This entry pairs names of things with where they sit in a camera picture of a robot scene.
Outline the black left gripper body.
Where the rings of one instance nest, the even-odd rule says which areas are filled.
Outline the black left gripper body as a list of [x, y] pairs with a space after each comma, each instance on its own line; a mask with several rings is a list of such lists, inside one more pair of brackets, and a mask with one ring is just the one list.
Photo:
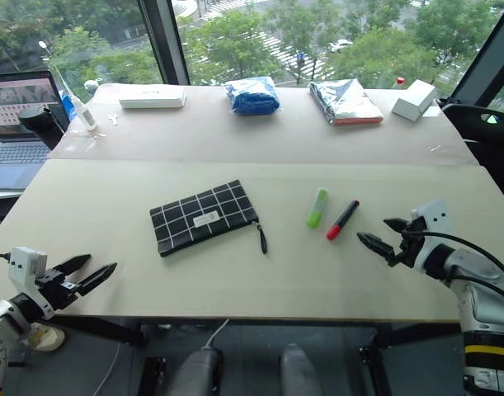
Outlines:
[[62, 271], [51, 268], [35, 278], [35, 286], [54, 310], [65, 309], [78, 299], [74, 285], [64, 285], [65, 277]]

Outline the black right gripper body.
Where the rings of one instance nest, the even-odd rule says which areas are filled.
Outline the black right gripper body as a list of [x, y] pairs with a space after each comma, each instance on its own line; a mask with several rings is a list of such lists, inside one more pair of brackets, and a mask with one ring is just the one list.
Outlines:
[[[412, 233], [421, 231], [426, 231], [426, 222], [422, 217], [409, 221], [407, 232]], [[413, 268], [417, 255], [422, 249], [423, 244], [423, 236], [403, 236], [402, 242], [399, 245], [401, 252], [397, 255], [398, 262]]]

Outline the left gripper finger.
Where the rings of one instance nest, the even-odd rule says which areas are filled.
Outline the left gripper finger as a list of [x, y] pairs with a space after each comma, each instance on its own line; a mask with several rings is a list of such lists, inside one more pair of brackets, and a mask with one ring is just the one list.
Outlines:
[[105, 282], [115, 271], [116, 267], [117, 267], [116, 263], [101, 266], [91, 275], [84, 278], [78, 283], [77, 292], [81, 296], [87, 295], [92, 290], [96, 289], [100, 284]]
[[83, 254], [71, 257], [64, 262], [58, 264], [54, 269], [64, 275], [71, 275], [75, 271], [78, 271], [83, 265], [85, 265], [91, 259], [90, 254]]

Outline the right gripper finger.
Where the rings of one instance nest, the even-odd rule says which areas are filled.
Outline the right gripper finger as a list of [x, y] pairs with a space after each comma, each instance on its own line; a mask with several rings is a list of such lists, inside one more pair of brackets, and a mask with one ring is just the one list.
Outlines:
[[393, 267], [398, 264], [394, 248], [385, 243], [381, 238], [372, 233], [357, 233], [356, 236], [370, 251], [381, 256], [387, 262], [388, 266]]
[[387, 218], [384, 223], [388, 225], [394, 232], [403, 234], [408, 231], [409, 221], [400, 218]]

